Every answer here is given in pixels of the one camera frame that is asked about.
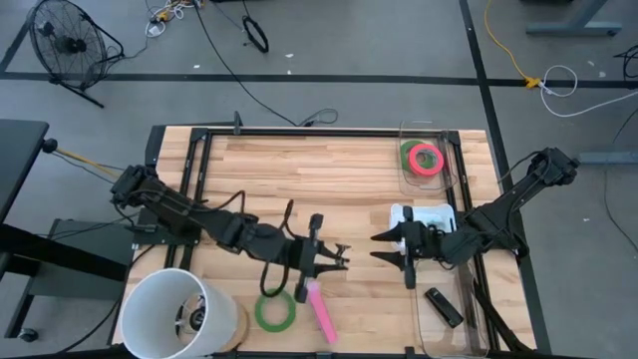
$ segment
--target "concrete floor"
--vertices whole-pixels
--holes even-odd
[[[151,5],[161,2],[149,1]],[[33,2],[0,3],[0,49],[11,44]],[[127,54],[144,45],[144,0],[75,3],[123,41]],[[487,76],[516,79],[507,55],[490,41],[482,26],[485,3],[470,1]],[[638,7],[630,0],[609,1],[599,14],[601,20],[623,21],[625,29],[614,38],[532,38],[524,34],[526,22],[566,18],[579,5],[577,0],[564,7],[493,0],[490,23],[529,75],[541,76],[549,66],[562,64],[573,68],[582,79],[621,80],[622,61],[611,56],[635,45]],[[220,6],[235,19],[242,15],[240,3]],[[398,6],[390,0],[260,0],[250,1],[248,6],[268,34],[272,47],[268,55],[242,46],[243,35],[214,7],[207,7],[202,14],[213,41],[238,74],[477,75],[457,1],[405,0]],[[294,56],[289,59],[286,54]],[[44,72],[28,37],[7,71]],[[171,22],[165,34],[149,41],[147,51],[118,65],[115,73],[226,74],[192,11],[186,11],[183,20]],[[340,113],[339,127],[395,128],[403,120],[429,120],[439,129],[488,130],[477,86],[246,86],[261,101],[296,121],[330,107]],[[582,151],[605,150],[617,128],[638,106],[633,98],[581,117],[558,119],[543,107],[538,90],[490,90],[511,164],[547,146],[574,156]],[[100,110],[46,82],[2,80],[0,118],[46,121],[51,125],[49,136],[61,147],[120,167],[142,162],[152,125],[228,121],[235,110],[246,125],[285,125],[231,82],[106,81],[89,93],[106,108]],[[550,105],[556,111],[575,112],[626,93],[583,89],[568,100],[550,101]],[[628,126],[618,147],[631,149],[637,134],[638,123]],[[611,210],[638,240],[638,223],[632,220],[638,194],[631,189],[638,179],[637,170],[609,170]],[[523,169],[515,171],[514,178],[522,174]],[[40,156],[7,222],[46,232],[56,217],[112,220],[117,214],[108,204],[108,189],[107,184],[59,159]],[[574,184],[548,189],[526,205],[522,214],[552,351],[596,358],[635,357],[637,253],[606,216],[602,168],[581,168]],[[7,277],[0,284],[3,298],[17,291],[22,280]],[[56,351],[82,336],[111,305],[109,301],[39,299],[26,324],[42,330],[42,340],[37,344],[0,340],[0,356]],[[81,348],[104,346],[108,336],[104,329]]]

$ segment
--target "green tape roll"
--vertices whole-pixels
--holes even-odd
[[[410,140],[401,145],[401,168],[403,171],[407,171],[411,173],[410,165],[408,164],[408,153],[412,149],[412,147],[416,145],[420,145],[423,142],[417,140]],[[419,166],[424,169],[431,169],[435,166],[435,158],[432,156],[425,156],[425,158],[419,161]]]
[[[275,290],[276,290],[275,288],[272,288],[272,289],[268,289],[267,292],[272,293]],[[267,298],[261,295],[259,299],[257,299],[257,302],[255,303],[255,320],[257,321],[257,324],[259,324],[261,329],[269,333],[279,333],[281,331],[288,329],[288,327],[292,325],[292,322],[295,321],[295,316],[297,315],[297,303],[295,303],[295,300],[292,299],[292,297],[290,296],[290,294],[288,294],[288,292],[283,290],[275,298],[277,297],[282,297],[286,301],[286,304],[288,305],[288,316],[286,317],[286,319],[284,319],[284,321],[282,321],[279,324],[268,323],[263,318],[263,305],[266,303],[266,301],[269,301],[268,299],[271,299],[271,298]]]

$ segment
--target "yellow cable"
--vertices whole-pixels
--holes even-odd
[[[80,161],[80,162],[85,163],[85,164],[87,164],[87,165],[91,165],[91,166],[93,166],[94,168],[96,168],[96,169],[98,169],[98,170],[102,171],[102,172],[103,172],[103,173],[105,173],[105,174],[108,174],[108,175],[112,176],[112,177],[113,177],[113,178],[115,178],[115,179],[119,177],[119,176],[118,176],[117,174],[115,174],[113,171],[111,171],[111,170],[109,170],[109,169],[105,169],[104,167],[102,167],[102,166],[100,166],[100,165],[98,165],[98,164],[94,163],[93,161],[88,160],[88,159],[86,159],[86,158],[84,158],[84,157],[82,157],[82,156],[80,156],[80,155],[76,155],[76,154],[74,154],[74,153],[72,153],[72,152],[65,151],[65,150],[62,150],[62,149],[56,149],[56,152],[57,152],[57,153],[59,153],[60,155],[64,155],[64,156],[66,156],[66,157],[69,157],[69,158],[72,158],[72,159],[74,159],[74,160]]]
[[[523,79],[525,79],[525,85],[527,86],[527,88],[528,89],[535,88],[536,86],[538,86],[538,84],[540,84],[540,78],[532,78],[523,74],[523,72],[518,67],[518,64],[516,64],[516,60],[514,59],[514,56],[511,53],[511,51],[509,51],[509,49],[507,49],[503,44],[501,44],[500,41],[497,40],[494,34],[491,32],[491,28],[489,27],[489,21],[487,20],[487,11],[489,10],[490,5],[491,5],[491,0],[487,0],[487,6],[485,6],[485,12],[483,14],[483,21],[485,23],[485,28],[487,29],[487,33],[491,37],[491,40],[494,41],[494,43],[497,44],[500,48],[502,48],[507,53],[507,55],[509,55],[509,58],[511,59],[511,62],[516,67],[516,70],[523,77]]]

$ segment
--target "electric fan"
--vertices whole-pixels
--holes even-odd
[[[50,82],[103,108],[85,91],[106,78],[109,65],[124,58],[122,44],[84,10],[67,0],[41,0],[31,9],[29,35]],[[102,34],[119,47],[109,56]]]

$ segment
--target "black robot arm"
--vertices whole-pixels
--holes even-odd
[[[373,240],[396,242],[403,239],[406,245],[405,254],[370,254],[405,271],[406,286],[409,289],[413,289],[416,284],[413,264],[415,259],[430,258],[458,265],[493,247],[515,250],[518,256],[524,257],[529,253],[529,248],[521,234],[511,227],[512,215],[544,188],[572,183],[578,165],[577,160],[570,159],[556,148],[547,148],[536,153],[523,179],[495,201],[471,209],[458,221],[459,230],[449,234],[431,225],[425,226],[420,221],[414,221],[412,208],[406,206],[406,221],[372,237]]]
[[[207,207],[169,188],[155,170],[144,166],[128,167],[111,188],[111,193],[112,202],[120,208],[143,205],[174,235],[190,235],[203,229],[219,247],[232,253],[245,251],[250,258],[283,265],[286,270],[299,270],[300,278],[295,288],[295,299],[299,302],[305,302],[307,278],[316,278],[324,271],[348,269],[345,265],[348,259],[342,256],[347,246],[337,244],[334,253],[317,239],[323,220],[321,214],[312,215],[309,236],[290,233],[293,236],[290,239],[283,231],[288,229],[285,221],[275,227],[259,223],[259,218],[253,214]],[[315,264],[316,255],[329,257],[334,264]]]

